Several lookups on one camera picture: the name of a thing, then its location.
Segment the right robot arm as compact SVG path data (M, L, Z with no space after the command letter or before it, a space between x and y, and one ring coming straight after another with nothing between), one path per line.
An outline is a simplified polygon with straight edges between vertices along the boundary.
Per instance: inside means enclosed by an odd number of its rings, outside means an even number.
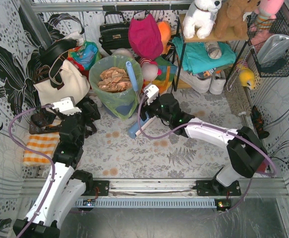
M239 178L252 178L268 158L259 138L250 128L228 129L206 123L182 111L171 93L159 95L145 91L139 104L138 120L152 117L161 119L176 135L200 139L227 150L230 164L221 168L212 179L196 183L200 196L240 195L240 192L232 191L233 183Z

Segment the blue trash bin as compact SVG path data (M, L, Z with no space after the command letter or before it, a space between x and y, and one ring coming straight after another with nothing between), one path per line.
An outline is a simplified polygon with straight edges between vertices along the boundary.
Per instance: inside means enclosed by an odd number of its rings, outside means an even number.
M103 107L111 116L126 120L130 118L137 109L137 102L133 100L125 99L113 99L102 102Z

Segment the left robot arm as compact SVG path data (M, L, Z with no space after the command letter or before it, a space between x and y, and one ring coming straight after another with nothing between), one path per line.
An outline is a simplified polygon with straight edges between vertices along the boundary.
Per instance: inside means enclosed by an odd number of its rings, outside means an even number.
M42 106L64 118L56 128L60 142L53 156L25 147L45 157L51 164L47 180L24 219L17 219L13 231L18 238L57 238L61 225L82 195L91 196L90 208L99 196L107 196L109 182L94 180L93 175L76 167L82 157L84 140L96 133L94 121L100 119L97 104L85 98L75 104L70 97Z

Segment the blue floor squeegee mop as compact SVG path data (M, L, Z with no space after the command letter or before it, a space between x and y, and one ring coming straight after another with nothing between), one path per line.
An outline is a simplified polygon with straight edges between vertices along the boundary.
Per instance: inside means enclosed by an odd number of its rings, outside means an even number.
M131 84L132 84L132 88L133 88L133 90L135 92L135 95L136 95L136 103L137 103L137 105L139 105L139 103L140 103L140 93L139 93L139 88L138 88L138 84L137 84L137 81L136 81L135 73L134 73L134 70L133 70L133 67L132 67L132 63L130 61L127 61L125 63L125 65L126 65L128 76L129 76ZM155 118L156 117L148 118L148 116L147 116L145 121L140 120L141 128L144 130L146 127L149 126L149 124L151 124L154 121ZM135 139L141 133L139 128L140 127L139 127L138 123L136 122L128 130L129 137L132 138L132 139Z

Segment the green trash bag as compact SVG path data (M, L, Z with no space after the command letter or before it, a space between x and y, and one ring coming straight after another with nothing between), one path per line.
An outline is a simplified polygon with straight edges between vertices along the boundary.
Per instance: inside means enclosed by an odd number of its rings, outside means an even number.
M109 101L113 99L125 99L125 100L135 99L136 100L136 95L135 95L133 88L127 89L123 92L110 93L110 92L102 91L98 87L98 82L101 80L100 74L103 71L111 67L118 67L120 69L124 69L125 71L127 71L126 65L125 65L127 61L130 61L132 63L132 67L135 73L138 88L140 89L143 85L141 67L140 67L140 64L132 58L129 58L126 56L113 55L113 56L105 57L99 60L91 67L89 71L89 82L93 91L98 96L101 102L104 102L106 100Z

